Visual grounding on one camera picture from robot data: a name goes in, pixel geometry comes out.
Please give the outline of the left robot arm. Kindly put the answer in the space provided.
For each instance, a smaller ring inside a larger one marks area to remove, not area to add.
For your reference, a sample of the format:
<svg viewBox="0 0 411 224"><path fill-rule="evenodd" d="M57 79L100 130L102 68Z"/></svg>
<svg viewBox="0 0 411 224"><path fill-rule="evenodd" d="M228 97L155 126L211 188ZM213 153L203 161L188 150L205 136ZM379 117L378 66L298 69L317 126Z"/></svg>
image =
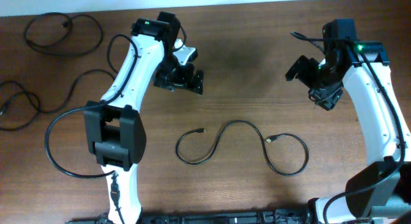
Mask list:
<svg viewBox="0 0 411 224"><path fill-rule="evenodd" d="M137 195L137 167L146 147L140 117L149 83L174 91L203 93L204 73L196 71L197 50L178 39L182 31L176 15L160 12L156 20L138 19L131 28L131 44L102 106L88 101L84 112L89 152L106 174L110 208L104 223L137 223L141 204Z"/></svg>

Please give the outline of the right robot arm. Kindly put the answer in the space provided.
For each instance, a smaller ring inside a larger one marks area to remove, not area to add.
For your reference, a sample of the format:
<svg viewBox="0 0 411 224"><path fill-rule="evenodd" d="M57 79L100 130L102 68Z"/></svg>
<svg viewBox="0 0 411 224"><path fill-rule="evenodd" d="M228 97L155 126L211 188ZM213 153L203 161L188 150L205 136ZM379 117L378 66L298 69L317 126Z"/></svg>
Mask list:
<svg viewBox="0 0 411 224"><path fill-rule="evenodd" d="M286 73L300 80L309 99L324 110L344 92L353 101L365 141L367 165L345 190L314 198L312 223L372 222L410 214L410 130L396 99L389 58L381 42L361 41L352 19L323 26L322 61L300 56Z"/></svg>

